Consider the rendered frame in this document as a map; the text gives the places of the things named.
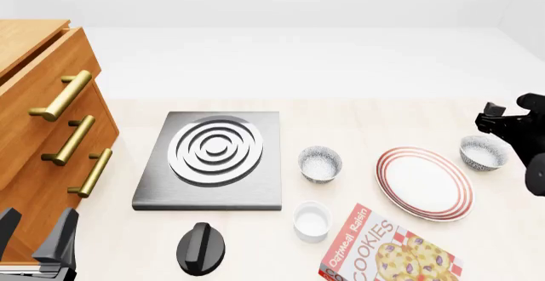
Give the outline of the small white ramekin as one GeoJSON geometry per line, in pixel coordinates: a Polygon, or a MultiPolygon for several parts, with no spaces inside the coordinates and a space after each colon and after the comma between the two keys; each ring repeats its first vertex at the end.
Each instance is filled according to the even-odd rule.
{"type": "Polygon", "coordinates": [[[330,210],[318,201],[304,201],[293,214],[293,227],[296,236],[303,242],[316,244],[323,242],[332,226],[330,210]]]}

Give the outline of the white plate with red rings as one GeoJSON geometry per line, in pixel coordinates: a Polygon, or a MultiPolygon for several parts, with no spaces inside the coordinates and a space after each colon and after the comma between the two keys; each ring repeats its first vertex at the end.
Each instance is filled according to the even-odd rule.
{"type": "Polygon", "coordinates": [[[393,147],[376,160],[374,174],[387,198],[428,221],[458,221],[475,203],[470,178],[448,158],[415,146],[393,147]]]}

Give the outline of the oatmeal raisin cookies box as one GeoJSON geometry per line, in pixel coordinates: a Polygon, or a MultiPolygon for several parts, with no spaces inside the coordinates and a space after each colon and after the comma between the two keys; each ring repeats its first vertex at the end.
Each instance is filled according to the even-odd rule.
{"type": "Polygon", "coordinates": [[[318,274],[328,281],[460,281],[462,260],[355,204],[318,274]]]}

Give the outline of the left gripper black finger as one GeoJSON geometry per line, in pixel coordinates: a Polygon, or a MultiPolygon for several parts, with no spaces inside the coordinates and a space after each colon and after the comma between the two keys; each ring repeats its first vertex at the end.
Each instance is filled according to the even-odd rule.
{"type": "Polygon", "coordinates": [[[8,208],[0,214],[0,260],[20,219],[21,213],[14,208],[8,208]]]}
{"type": "Polygon", "coordinates": [[[76,268],[75,235],[79,213],[73,208],[65,209],[52,232],[32,254],[40,263],[76,268]]]}

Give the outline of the wooden drawer, middle-sized front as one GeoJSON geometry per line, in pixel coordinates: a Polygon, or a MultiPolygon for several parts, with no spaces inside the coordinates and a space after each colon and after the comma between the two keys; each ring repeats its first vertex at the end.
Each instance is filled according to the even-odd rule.
{"type": "Polygon", "coordinates": [[[93,83],[86,86],[61,119],[40,125],[51,127],[51,132],[38,142],[28,163],[0,191],[0,211],[13,207],[22,214],[14,236],[9,240],[9,248],[14,252],[23,252],[23,249],[29,254],[34,252],[49,235],[62,211],[77,207],[80,197],[67,193],[67,188],[81,186],[96,162],[89,159],[89,154],[112,147],[118,137],[117,126],[93,83]],[[95,123],[66,165],[42,161],[42,154],[57,153],[76,129],[69,127],[68,122],[87,115],[95,117],[95,123]]]}

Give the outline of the wooden cabinet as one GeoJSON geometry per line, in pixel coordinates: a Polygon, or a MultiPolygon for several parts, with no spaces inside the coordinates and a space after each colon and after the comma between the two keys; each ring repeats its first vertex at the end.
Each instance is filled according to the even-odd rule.
{"type": "Polygon", "coordinates": [[[31,265],[112,157],[119,131],[100,71],[84,30],[68,20],[0,20],[0,213],[21,215],[0,265],[31,265]]]}

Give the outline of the wooden drawer, smallest front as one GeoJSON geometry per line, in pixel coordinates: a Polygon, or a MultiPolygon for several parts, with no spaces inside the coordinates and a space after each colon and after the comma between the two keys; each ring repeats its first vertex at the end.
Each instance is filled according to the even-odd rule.
{"type": "Polygon", "coordinates": [[[105,112],[92,114],[94,123],[66,165],[42,160],[43,154],[59,152],[76,131],[68,121],[84,117],[70,115],[60,122],[14,180],[0,191],[0,213],[12,208],[21,214],[1,261],[31,262],[33,252],[50,234],[62,212],[75,209],[94,191],[113,158],[112,145],[118,137],[116,124],[105,112]]]}

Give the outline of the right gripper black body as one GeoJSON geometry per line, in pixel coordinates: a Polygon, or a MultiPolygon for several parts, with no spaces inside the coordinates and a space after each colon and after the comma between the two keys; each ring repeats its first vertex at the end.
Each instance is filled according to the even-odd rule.
{"type": "Polygon", "coordinates": [[[480,113],[475,119],[475,124],[480,132],[505,138],[508,136],[513,125],[516,124],[516,117],[492,117],[480,113]]]}

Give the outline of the patterned black-white bowl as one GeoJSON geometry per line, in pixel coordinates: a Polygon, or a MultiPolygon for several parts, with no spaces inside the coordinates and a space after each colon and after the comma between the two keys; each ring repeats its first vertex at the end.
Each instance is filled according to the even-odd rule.
{"type": "Polygon", "coordinates": [[[298,166],[308,181],[325,184],[339,175],[343,162],[340,155],[328,147],[310,146],[300,152],[298,166]]]}
{"type": "Polygon", "coordinates": [[[476,171],[497,170],[509,160],[505,142],[482,135],[462,137],[459,154],[462,161],[476,171]]]}

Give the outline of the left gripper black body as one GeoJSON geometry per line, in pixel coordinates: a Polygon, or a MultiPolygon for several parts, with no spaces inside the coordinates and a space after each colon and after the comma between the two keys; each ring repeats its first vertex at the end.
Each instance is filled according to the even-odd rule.
{"type": "Polygon", "coordinates": [[[0,262],[0,281],[74,281],[76,262],[0,262]]]}

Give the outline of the flat stove plate with rings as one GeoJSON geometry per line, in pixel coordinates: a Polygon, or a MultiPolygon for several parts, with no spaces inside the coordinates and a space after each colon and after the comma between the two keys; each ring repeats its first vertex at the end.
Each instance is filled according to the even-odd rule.
{"type": "Polygon", "coordinates": [[[169,112],[132,207],[281,210],[279,113],[169,112]]]}

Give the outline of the round black stove knob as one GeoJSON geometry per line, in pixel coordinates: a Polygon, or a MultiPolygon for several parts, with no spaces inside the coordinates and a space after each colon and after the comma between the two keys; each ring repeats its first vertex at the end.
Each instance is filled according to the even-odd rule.
{"type": "Polygon", "coordinates": [[[206,222],[199,222],[184,234],[176,249],[176,260],[185,273],[203,276],[213,272],[226,253],[224,238],[206,222]]]}

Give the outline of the wooden drawer, largest front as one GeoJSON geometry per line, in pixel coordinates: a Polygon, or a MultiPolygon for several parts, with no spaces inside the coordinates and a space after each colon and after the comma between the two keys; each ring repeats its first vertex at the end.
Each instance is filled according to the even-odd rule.
{"type": "Polygon", "coordinates": [[[67,86],[62,76],[89,71],[94,78],[100,72],[83,29],[69,24],[0,20],[0,191],[52,130],[40,125],[48,121],[30,116],[28,110],[47,107],[67,86]]]}

